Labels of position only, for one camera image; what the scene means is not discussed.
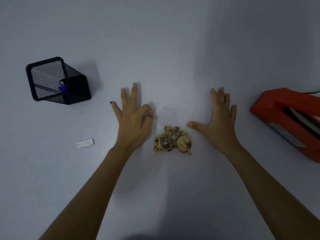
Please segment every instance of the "label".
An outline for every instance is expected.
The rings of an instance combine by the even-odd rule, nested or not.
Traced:
[[[303,145],[296,137],[291,135],[288,131],[286,131],[284,128],[282,128],[277,123],[268,123],[273,129],[275,129],[280,135],[282,135],[284,138],[286,138],[288,141],[290,141],[293,145],[296,147],[306,147]]]

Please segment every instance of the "clear plastic bag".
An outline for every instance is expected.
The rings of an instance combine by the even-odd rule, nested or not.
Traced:
[[[192,133],[186,127],[181,109],[158,105],[152,126],[152,152],[180,152],[192,155]]]

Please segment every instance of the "finger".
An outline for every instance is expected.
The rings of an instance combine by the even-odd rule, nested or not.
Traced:
[[[186,126],[200,132],[201,134],[204,134],[206,131],[206,126],[196,121],[189,121]]]
[[[136,104],[137,104],[137,89],[138,89],[138,84],[134,82],[131,89],[130,98],[129,98],[129,107],[133,111],[135,111]]]
[[[138,116],[142,117],[144,114],[148,114],[150,117],[153,117],[153,109],[150,107],[149,104],[144,104],[141,108],[137,111]]]
[[[152,118],[150,116],[146,117],[144,119],[143,125],[141,126],[141,132],[143,134],[143,136],[146,138],[151,130],[152,127]]]
[[[224,103],[224,88],[219,88],[218,98],[219,98],[220,102]]]
[[[236,122],[236,116],[237,116],[237,105],[235,104],[235,105],[232,105],[231,112],[230,112],[230,119],[231,119],[233,125]]]
[[[120,123],[120,120],[122,118],[122,112],[121,110],[119,109],[118,105],[116,104],[116,102],[110,102],[111,103],[111,106],[112,106],[112,109],[114,111],[114,114],[116,115],[117,117],[117,120],[118,122]]]
[[[128,100],[126,96],[126,90],[124,88],[121,89],[121,101],[122,101],[122,111],[125,111],[127,108]]]
[[[213,106],[215,108],[217,108],[218,106],[220,106],[220,100],[219,100],[219,97],[218,97],[218,94],[216,92],[216,90],[214,88],[211,88],[211,98],[212,98],[212,103],[213,103]]]
[[[229,109],[230,109],[230,93],[226,93],[226,95],[224,96],[224,104],[226,106],[227,112],[229,112]]]

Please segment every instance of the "hand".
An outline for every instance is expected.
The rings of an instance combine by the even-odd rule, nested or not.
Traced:
[[[186,125],[200,132],[215,149],[226,155],[240,146],[235,132],[237,105],[229,110],[230,94],[224,94],[224,88],[219,88],[218,93],[212,88],[211,97],[214,113],[210,125],[195,121],[189,121]]]
[[[153,110],[148,104],[136,109],[137,87],[133,84],[129,100],[126,97],[126,90],[121,89],[122,111],[115,102],[111,102],[113,111],[119,122],[118,137],[115,147],[121,148],[130,154],[138,149],[146,140],[153,119]]]

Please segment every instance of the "red device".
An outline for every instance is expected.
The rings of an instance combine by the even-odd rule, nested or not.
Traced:
[[[268,90],[250,111],[320,163],[320,97],[288,88]]]

